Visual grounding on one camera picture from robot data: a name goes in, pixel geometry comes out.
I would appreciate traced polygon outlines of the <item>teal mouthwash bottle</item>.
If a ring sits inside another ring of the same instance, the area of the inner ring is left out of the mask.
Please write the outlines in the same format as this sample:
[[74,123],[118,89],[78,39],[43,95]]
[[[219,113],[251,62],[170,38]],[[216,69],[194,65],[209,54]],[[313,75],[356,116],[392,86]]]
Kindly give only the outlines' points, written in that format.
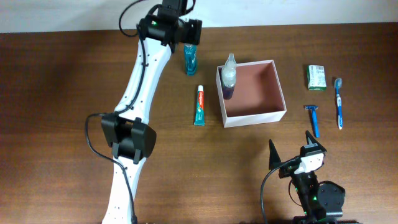
[[188,76],[193,76],[197,70],[197,47],[184,44],[185,71]]

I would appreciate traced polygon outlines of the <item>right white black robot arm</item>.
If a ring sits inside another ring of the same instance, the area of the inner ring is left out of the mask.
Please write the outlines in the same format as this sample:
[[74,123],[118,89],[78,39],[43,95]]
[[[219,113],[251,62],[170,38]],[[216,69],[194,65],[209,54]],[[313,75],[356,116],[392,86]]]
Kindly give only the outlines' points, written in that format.
[[305,138],[307,143],[300,148],[300,154],[285,162],[269,141],[269,173],[264,180],[275,171],[281,179],[291,178],[304,212],[303,216],[294,217],[293,223],[337,223],[343,216],[345,189],[332,181],[318,181],[315,171],[324,165],[327,150],[309,131]]

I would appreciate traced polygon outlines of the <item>blue disposable razor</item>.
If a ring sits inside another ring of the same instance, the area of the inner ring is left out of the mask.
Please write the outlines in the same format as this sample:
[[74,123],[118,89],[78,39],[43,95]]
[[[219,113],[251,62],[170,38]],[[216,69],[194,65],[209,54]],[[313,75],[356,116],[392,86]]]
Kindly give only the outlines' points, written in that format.
[[318,109],[317,105],[305,105],[304,106],[305,110],[308,110],[310,113],[310,117],[312,119],[312,126],[313,126],[313,132],[316,138],[320,137],[320,131],[318,127],[318,119],[317,119],[317,113],[316,110]]

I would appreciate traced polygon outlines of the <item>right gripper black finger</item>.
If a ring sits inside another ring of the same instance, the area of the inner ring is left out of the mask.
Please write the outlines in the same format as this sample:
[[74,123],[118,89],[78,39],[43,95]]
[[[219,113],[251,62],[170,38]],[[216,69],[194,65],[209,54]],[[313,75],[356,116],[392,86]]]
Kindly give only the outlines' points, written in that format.
[[269,140],[269,170],[273,170],[281,165],[281,159],[275,148],[273,141]]
[[312,136],[310,131],[306,130],[305,138],[307,140],[307,145],[304,146],[306,149],[324,149],[324,147]]

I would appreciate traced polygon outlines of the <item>clear spray bottle purple liquid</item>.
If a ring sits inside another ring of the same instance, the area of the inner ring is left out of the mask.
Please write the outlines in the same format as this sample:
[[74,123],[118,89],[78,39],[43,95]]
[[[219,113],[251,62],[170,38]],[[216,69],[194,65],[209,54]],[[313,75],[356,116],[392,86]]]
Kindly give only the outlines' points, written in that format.
[[236,60],[234,53],[230,53],[228,59],[221,70],[221,82],[223,98],[229,100],[232,98],[233,91],[236,85]]

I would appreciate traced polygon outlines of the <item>green white soap box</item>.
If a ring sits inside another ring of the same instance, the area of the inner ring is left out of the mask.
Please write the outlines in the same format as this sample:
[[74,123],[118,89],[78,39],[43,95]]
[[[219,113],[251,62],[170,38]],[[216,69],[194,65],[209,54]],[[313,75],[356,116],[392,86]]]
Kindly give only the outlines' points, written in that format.
[[326,89],[325,69],[322,65],[309,65],[307,67],[307,80],[309,90],[323,91]]

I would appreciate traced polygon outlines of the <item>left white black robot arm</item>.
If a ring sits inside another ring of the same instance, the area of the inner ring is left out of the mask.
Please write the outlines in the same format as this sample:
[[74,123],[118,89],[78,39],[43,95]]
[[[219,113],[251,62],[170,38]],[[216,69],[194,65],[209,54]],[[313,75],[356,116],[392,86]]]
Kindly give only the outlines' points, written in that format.
[[181,19],[192,10],[185,0],[162,1],[137,24],[137,58],[127,88],[113,112],[100,114],[114,166],[103,223],[137,223],[134,198],[139,176],[157,138],[149,126],[152,100],[176,45],[200,43],[202,21]]

